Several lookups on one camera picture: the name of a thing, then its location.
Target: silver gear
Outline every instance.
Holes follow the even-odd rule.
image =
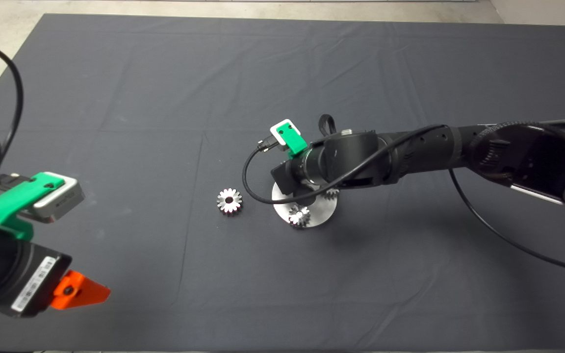
[[[224,189],[217,195],[217,208],[227,216],[237,214],[242,205],[243,197],[235,189]]]
[[[307,226],[310,218],[309,208],[305,206],[293,205],[291,210],[289,210],[289,225],[294,228],[304,228]]]
[[[339,189],[328,189],[325,193],[322,194],[322,196],[324,197],[324,199],[334,200],[339,197]]]

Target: round metal plate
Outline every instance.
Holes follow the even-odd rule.
[[[309,185],[313,190],[317,190],[318,187],[314,185]],[[272,200],[283,200],[289,199],[288,195],[285,195],[281,192],[278,185],[274,183],[274,187],[272,187]],[[289,211],[291,207],[296,205],[296,203],[285,203],[283,205],[273,205],[274,210],[283,219],[283,221],[289,223]],[[307,206],[309,208],[309,214],[311,217],[309,218],[309,222],[305,228],[316,227],[320,224],[328,221],[328,219],[333,215],[334,209],[337,207],[337,198],[328,200],[325,199],[323,196],[318,196],[315,202]]]

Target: barcode label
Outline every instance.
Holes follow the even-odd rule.
[[[23,287],[21,293],[14,300],[14,303],[11,306],[12,310],[22,312],[25,309],[25,306],[27,306],[29,300],[34,297],[34,293],[36,293],[38,287],[40,287],[41,283],[43,283],[43,280],[53,267],[54,263],[56,263],[56,259],[53,257],[46,256],[45,259],[43,259],[38,268],[36,268],[36,271],[34,271],[32,277],[30,277],[29,281],[27,281],[27,284],[25,284],[25,287]]]

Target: dark gray fabric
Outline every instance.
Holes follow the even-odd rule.
[[[27,89],[6,172],[80,179],[37,243],[112,288],[107,303],[0,315],[0,350],[565,349],[565,270],[502,243],[446,172],[342,192],[295,231],[222,188],[269,126],[308,139],[565,118],[565,27],[46,15],[16,56]],[[13,110],[0,79],[0,137]],[[282,152],[249,179],[269,195]],[[459,171],[482,214],[565,260],[565,207]]]

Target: concrete floor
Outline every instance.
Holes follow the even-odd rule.
[[[44,13],[276,18],[339,21],[502,23],[489,0],[478,2],[173,2],[0,0],[0,49],[13,56]],[[0,75],[4,70],[0,61]]]

